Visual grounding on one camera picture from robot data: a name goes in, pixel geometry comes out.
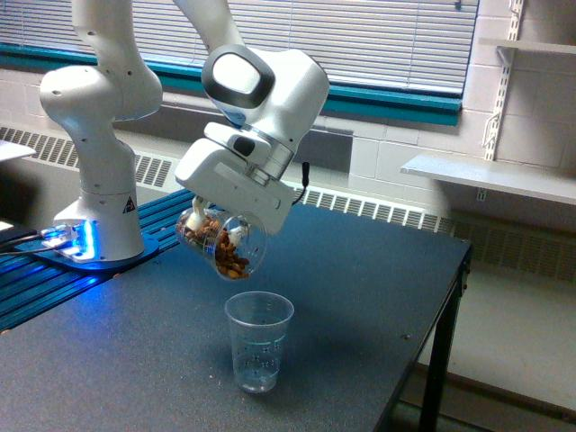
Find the clear plastic cup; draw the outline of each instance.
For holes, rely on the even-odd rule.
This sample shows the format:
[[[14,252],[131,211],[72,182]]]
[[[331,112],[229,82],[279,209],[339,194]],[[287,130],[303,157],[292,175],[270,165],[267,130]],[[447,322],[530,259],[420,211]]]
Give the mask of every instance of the clear plastic cup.
[[[224,306],[229,319],[234,379],[245,392],[271,391],[278,378],[292,303],[271,292],[243,292]]]
[[[176,238],[208,260],[229,281],[248,279],[266,254],[267,235],[247,215],[204,207],[196,202],[175,225]]]

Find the shelf bracket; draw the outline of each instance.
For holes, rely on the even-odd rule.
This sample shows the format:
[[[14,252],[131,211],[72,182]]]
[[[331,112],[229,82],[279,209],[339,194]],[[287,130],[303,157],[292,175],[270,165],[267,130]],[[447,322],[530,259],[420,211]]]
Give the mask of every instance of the shelf bracket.
[[[488,191],[481,187],[478,188],[476,191],[476,201],[479,203],[484,203],[486,201],[486,197],[488,196]]]
[[[496,47],[496,52],[505,68],[511,68],[514,62],[514,49],[508,47]]]
[[[522,23],[522,13],[524,11],[525,0],[509,0],[509,9],[512,12],[512,19],[510,21],[510,28],[508,31],[508,40],[517,41],[520,31],[520,24]],[[486,121],[484,128],[484,137],[482,139],[482,146],[484,150],[484,159],[492,161],[496,158],[496,148],[500,140],[500,129],[502,126],[502,117],[504,116],[504,108],[506,107],[506,100],[508,97],[508,88],[510,83],[510,75],[512,73],[512,66],[514,65],[515,49],[506,47],[497,47],[496,51],[502,62],[502,74],[496,93],[496,103],[492,116]]]

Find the window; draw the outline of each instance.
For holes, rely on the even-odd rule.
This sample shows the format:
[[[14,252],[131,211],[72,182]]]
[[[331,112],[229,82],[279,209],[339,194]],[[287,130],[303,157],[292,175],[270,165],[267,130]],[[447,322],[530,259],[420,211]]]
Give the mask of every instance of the window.
[[[479,0],[229,0],[249,46],[297,48],[333,84],[461,95]],[[134,0],[145,59],[200,67],[206,51],[171,0]],[[70,0],[0,1],[0,42],[92,52]]]

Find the warning label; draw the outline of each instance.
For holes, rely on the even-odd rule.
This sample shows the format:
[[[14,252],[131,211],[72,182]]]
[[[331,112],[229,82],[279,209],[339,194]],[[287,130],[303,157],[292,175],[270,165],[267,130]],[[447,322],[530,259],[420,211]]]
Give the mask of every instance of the warning label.
[[[130,213],[130,212],[134,212],[135,210],[136,210],[136,205],[134,205],[134,201],[132,200],[132,197],[129,196],[128,202],[126,202],[126,205],[124,206],[124,211],[122,213]]]

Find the table leg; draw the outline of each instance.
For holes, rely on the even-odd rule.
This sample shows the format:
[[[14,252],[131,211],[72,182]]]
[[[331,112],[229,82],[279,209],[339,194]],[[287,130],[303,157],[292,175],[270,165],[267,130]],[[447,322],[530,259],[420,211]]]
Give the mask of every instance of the table leg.
[[[435,432],[437,427],[438,414],[440,412],[440,401],[442,400],[442,390],[446,380],[448,370],[448,360],[452,349],[458,307],[462,297],[464,283],[464,270],[458,276],[457,286],[451,294],[448,304],[445,306],[438,323],[436,324],[436,334],[434,335],[434,345],[432,346],[432,356],[426,380],[426,390],[424,392],[424,402],[420,414],[419,432]]]

